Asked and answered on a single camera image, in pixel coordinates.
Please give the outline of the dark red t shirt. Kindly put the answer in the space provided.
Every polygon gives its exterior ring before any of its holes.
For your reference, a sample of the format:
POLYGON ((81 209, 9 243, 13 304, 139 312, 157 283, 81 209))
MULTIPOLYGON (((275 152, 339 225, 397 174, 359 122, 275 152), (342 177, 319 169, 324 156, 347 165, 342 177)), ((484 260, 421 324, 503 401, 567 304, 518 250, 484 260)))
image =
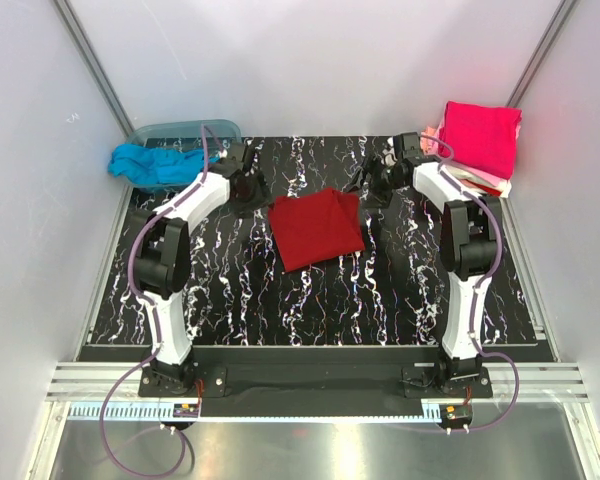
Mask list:
POLYGON ((359 206, 358 196, 333 188, 276 198, 269 206, 268 221, 285 270, 362 251, 359 206))

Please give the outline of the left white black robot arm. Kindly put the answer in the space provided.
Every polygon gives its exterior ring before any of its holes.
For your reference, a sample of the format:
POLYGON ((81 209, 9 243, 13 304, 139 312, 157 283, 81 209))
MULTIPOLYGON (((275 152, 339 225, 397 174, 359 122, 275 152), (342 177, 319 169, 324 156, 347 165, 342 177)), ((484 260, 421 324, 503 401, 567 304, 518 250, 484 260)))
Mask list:
POLYGON ((191 185, 154 210, 133 216, 129 288, 150 321, 151 353, 141 362, 142 387, 161 395, 203 391, 185 326, 183 290, 192 273, 191 236, 211 213, 227 205, 245 218, 271 202, 255 147, 236 142, 214 162, 203 159, 191 185))

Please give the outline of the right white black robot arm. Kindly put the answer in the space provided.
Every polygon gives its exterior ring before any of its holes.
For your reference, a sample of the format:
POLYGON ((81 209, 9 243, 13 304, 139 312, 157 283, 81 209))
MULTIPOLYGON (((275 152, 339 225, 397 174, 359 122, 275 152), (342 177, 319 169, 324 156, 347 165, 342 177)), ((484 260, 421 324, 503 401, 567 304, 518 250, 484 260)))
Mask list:
POLYGON ((486 295, 503 256, 500 200, 455 178, 449 170, 454 151, 434 136, 403 133, 390 138, 388 147, 363 160, 345 191, 366 189, 365 207, 386 208, 395 191, 411 187, 441 213, 439 256, 450 287, 447 324, 434 366, 420 381, 406 384, 460 396, 486 382, 480 330, 486 295))

